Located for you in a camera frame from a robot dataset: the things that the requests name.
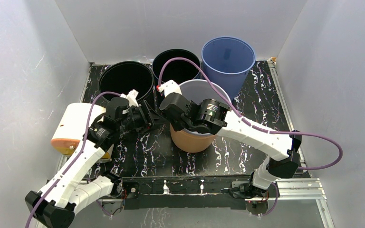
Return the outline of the orange bucket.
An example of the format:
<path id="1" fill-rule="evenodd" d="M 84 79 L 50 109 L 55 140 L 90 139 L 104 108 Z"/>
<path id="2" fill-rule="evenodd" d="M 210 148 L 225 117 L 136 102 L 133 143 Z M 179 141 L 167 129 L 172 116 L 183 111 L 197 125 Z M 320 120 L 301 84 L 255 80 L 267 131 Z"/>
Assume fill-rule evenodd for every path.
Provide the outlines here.
<path id="1" fill-rule="evenodd" d="M 213 134 L 199 134 L 186 129 L 176 131 L 171 124 L 170 134 L 173 143 L 179 149 L 188 153 L 198 153 L 206 150 L 216 138 L 216 135 Z"/>

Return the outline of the blue bucket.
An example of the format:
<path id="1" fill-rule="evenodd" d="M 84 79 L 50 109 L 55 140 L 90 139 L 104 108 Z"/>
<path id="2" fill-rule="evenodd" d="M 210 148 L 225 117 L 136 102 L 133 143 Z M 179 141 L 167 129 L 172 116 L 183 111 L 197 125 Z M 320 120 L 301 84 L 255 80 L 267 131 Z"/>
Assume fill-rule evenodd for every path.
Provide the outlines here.
<path id="1" fill-rule="evenodd" d="M 255 64 L 254 49 L 235 37 L 218 37 L 204 44 L 201 51 L 203 71 L 233 100 L 240 92 Z"/>

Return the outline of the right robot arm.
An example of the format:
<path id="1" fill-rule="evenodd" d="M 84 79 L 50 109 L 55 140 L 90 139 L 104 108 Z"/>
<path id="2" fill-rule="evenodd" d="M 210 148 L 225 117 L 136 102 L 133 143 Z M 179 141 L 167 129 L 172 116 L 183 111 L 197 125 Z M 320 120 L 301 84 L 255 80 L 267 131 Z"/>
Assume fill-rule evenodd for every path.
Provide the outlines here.
<path id="1" fill-rule="evenodd" d="M 261 197 L 270 184 L 294 176 L 300 166 L 298 149 L 301 136 L 273 135 L 272 129 L 237 116 L 233 110 L 215 99 L 205 99 L 196 104 L 178 93 L 170 93 L 160 104 L 162 116 L 175 131 L 210 133 L 227 137 L 249 145 L 267 155 L 266 160 L 255 169 L 248 182 L 232 183 L 224 193 L 234 198 Z"/>

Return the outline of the grey white bucket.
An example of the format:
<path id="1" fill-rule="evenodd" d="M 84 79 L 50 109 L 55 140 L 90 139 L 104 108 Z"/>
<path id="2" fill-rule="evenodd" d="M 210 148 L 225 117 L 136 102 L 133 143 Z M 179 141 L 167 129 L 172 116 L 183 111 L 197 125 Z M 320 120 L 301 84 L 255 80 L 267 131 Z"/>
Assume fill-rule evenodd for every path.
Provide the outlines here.
<path id="1" fill-rule="evenodd" d="M 199 134 L 216 135 L 227 125 L 224 121 L 231 111 L 231 100 L 217 84 L 206 80 L 189 80 L 179 84 L 182 95 L 199 105 L 193 122 L 194 128 L 187 130 Z"/>

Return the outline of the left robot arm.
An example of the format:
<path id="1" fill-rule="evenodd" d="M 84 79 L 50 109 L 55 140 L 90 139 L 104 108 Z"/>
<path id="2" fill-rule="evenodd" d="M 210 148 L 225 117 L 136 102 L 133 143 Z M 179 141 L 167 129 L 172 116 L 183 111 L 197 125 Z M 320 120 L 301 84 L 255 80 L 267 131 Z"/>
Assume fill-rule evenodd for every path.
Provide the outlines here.
<path id="1" fill-rule="evenodd" d="M 108 172 L 83 187 L 79 183 L 124 135 L 146 132 L 164 123 L 164 118 L 146 101 L 139 103 L 133 95 L 124 94 L 112 98 L 107 107 L 73 103 L 64 114 L 64 119 L 69 117 L 73 117 L 73 124 L 64 123 L 57 132 L 66 139 L 74 139 L 76 133 L 81 138 L 55 176 L 40 190 L 26 195 L 26 227 L 35 219 L 48 228 L 67 228 L 81 210 L 101 197 L 119 197 L 123 185 L 117 174 Z"/>

